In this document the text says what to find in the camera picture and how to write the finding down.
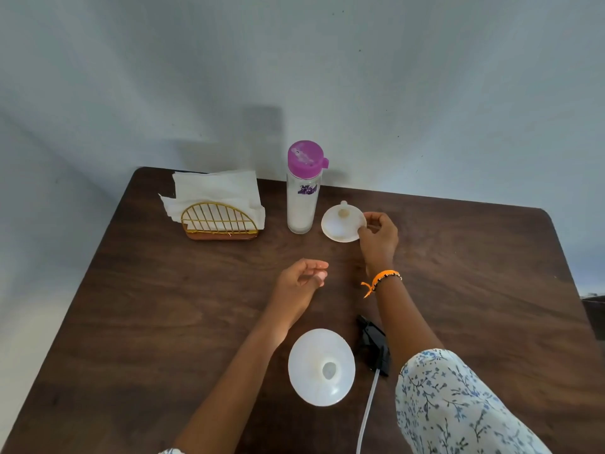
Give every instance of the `bracelet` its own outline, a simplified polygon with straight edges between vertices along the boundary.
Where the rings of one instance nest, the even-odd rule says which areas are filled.
[[[399,277],[399,280],[401,280],[403,282],[403,279],[401,278],[401,274],[399,274],[397,271],[394,271],[393,269],[389,269],[388,271],[382,271],[376,277],[374,277],[374,281],[372,281],[372,285],[370,285],[369,283],[366,283],[366,282],[361,282],[361,285],[365,285],[369,289],[368,292],[366,293],[366,296],[364,296],[364,299],[367,298],[368,296],[370,296],[372,294],[372,292],[376,291],[376,285],[378,285],[378,282],[380,282],[384,278],[387,278],[390,275],[396,275],[397,277]]]

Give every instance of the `stack of napkins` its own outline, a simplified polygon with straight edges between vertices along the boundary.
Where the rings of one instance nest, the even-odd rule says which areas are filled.
[[[176,199],[163,196],[160,198],[166,213],[173,221],[180,223],[183,211],[193,204],[219,202],[241,210],[254,221],[257,229],[264,229],[265,211],[258,194],[255,171],[228,171],[217,174],[175,172],[172,178]],[[184,223],[188,229],[197,230],[254,229],[254,224],[246,221],[241,213],[216,205],[195,206],[190,213],[185,214]]]

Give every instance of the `person's left hand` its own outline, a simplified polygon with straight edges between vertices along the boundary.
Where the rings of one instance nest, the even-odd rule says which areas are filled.
[[[262,321],[274,329],[281,341],[307,310],[311,298],[328,276],[328,263],[318,259],[299,259],[284,269],[262,314]]]

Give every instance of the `transparent bottle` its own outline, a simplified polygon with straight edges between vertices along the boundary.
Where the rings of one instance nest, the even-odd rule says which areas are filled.
[[[287,220],[296,234],[305,234],[313,226],[321,174],[328,164],[321,146],[309,140],[296,142],[288,150]]]

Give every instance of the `sleeve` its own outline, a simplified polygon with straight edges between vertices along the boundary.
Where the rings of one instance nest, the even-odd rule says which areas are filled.
[[[414,454],[550,453],[450,351],[413,356],[399,373],[395,406]]]

